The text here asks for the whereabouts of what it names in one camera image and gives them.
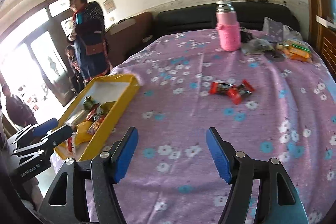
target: yellow box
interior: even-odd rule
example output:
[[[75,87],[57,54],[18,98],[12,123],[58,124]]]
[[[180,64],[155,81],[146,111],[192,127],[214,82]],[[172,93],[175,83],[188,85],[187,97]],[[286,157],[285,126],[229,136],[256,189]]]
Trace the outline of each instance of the yellow box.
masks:
[[[93,135],[91,141],[81,144],[78,150],[76,148],[75,156],[67,152],[65,143],[55,147],[54,150],[56,153],[64,160],[68,157],[74,157],[77,160],[93,159],[103,148],[105,141],[138,89],[139,84],[134,75],[109,75],[94,78],[64,112],[58,121],[59,125],[57,128],[63,126],[72,115],[84,109],[83,102],[86,96],[91,95],[100,104],[112,101],[115,101],[115,104],[106,115],[97,132]]]

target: blue gripper pad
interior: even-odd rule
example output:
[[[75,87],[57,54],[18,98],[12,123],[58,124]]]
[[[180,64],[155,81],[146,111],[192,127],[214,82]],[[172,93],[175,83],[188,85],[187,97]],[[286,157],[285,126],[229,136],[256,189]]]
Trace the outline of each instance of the blue gripper pad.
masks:
[[[210,129],[208,129],[206,132],[206,140],[219,176],[224,179],[226,183],[230,184],[232,180],[232,174],[230,172],[229,160],[227,159],[223,149]]]
[[[134,151],[137,148],[138,140],[139,133],[138,130],[134,127],[130,128],[125,134],[124,138],[121,140],[119,146],[121,145],[122,147],[119,156],[115,161],[115,173],[113,175],[115,183],[118,183],[121,179],[125,177]]]
[[[33,131],[33,136],[38,137],[38,136],[44,136],[46,133],[55,127],[58,126],[58,120],[56,118],[52,118],[49,121],[46,121],[34,128]]]

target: pink thermos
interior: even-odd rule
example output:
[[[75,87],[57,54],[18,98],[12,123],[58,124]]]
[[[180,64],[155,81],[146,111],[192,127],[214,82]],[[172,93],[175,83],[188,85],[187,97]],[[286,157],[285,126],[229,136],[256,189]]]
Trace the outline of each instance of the pink thermos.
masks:
[[[216,2],[217,30],[220,46],[225,51],[236,51],[241,47],[240,27],[230,1]]]

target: woman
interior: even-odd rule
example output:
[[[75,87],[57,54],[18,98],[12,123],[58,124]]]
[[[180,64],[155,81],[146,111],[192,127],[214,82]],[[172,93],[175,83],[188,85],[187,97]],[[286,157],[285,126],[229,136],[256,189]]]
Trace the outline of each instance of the woman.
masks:
[[[70,7],[74,12],[75,27],[68,36],[68,41],[74,46],[81,74],[87,84],[94,77],[110,73],[104,39],[104,15],[95,1],[88,3],[87,0],[70,0]],[[81,19],[80,24],[76,24],[76,17]]]

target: metal screw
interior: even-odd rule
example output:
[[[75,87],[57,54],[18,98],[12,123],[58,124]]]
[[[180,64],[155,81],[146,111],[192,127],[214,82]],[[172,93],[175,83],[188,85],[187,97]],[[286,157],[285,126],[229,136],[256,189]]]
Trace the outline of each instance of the metal screw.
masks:
[[[273,163],[273,164],[279,164],[279,160],[276,159],[276,158],[272,158],[271,159],[271,163]]]
[[[236,152],[236,156],[237,156],[238,158],[244,158],[244,157],[245,157],[245,153],[244,153],[244,152],[241,152],[241,151],[238,151],[238,152]]]
[[[110,156],[110,153],[108,153],[108,152],[106,152],[106,151],[100,153],[100,157],[103,158],[103,159],[104,159],[104,158],[107,158],[107,157],[109,157],[109,156]]]
[[[67,159],[66,161],[65,161],[65,163],[67,164],[67,165],[71,165],[71,164],[73,164],[74,163],[74,159],[73,158],[69,158],[69,159]]]

